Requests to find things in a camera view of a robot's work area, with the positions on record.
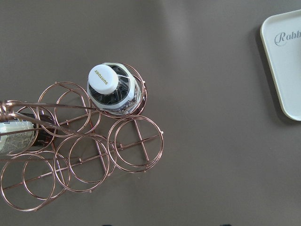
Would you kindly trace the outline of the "tea bottle rear rack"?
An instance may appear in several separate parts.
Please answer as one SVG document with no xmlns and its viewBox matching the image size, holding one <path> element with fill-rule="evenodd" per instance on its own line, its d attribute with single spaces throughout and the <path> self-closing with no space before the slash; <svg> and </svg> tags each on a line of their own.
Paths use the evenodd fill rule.
<svg viewBox="0 0 301 226">
<path fill-rule="evenodd" d="M 137 80 L 120 63 L 94 66 L 88 74 L 87 94 L 98 109 L 118 116 L 132 114 L 143 97 Z"/>
</svg>

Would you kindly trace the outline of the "tea bottle rack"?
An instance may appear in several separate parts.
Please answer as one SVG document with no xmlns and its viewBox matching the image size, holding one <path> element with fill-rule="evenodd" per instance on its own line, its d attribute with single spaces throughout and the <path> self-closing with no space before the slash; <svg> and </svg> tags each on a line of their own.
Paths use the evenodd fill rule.
<svg viewBox="0 0 301 226">
<path fill-rule="evenodd" d="M 87 94 L 98 109 L 118 116 L 132 114 L 143 97 L 137 80 L 120 63 L 94 66 L 88 74 Z"/>
<path fill-rule="evenodd" d="M 15 155 L 24 151 L 36 152 L 47 147 L 54 136 L 31 121 L 13 118 L 0 122 L 0 133 L 11 132 L 0 137 L 0 154 Z"/>
</svg>

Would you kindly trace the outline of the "tea bottle front rack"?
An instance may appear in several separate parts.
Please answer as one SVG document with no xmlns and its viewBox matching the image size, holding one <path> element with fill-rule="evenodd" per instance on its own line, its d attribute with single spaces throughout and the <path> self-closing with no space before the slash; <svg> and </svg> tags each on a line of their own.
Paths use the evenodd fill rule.
<svg viewBox="0 0 301 226">
<path fill-rule="evenodd" d="M 31 121 L 13 118 L 0 122 L 0 133 L 11 132 L 0 137 L 0 154 L 15 155 L 24 151 L 36 152 L 47 147 L 54 136 Z"/>
</svg>

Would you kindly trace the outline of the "cream serving tray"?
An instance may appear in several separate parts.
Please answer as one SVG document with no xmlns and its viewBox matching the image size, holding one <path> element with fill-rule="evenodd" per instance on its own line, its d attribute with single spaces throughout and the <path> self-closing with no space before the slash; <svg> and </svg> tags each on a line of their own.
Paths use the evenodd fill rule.
<svg viewBox="0 0 301 226">
<path fill-rule="evenodd" d="M 301 120 L 301 11 L 268 17 L 261 40 L 284 114 Z"/>
</svg>

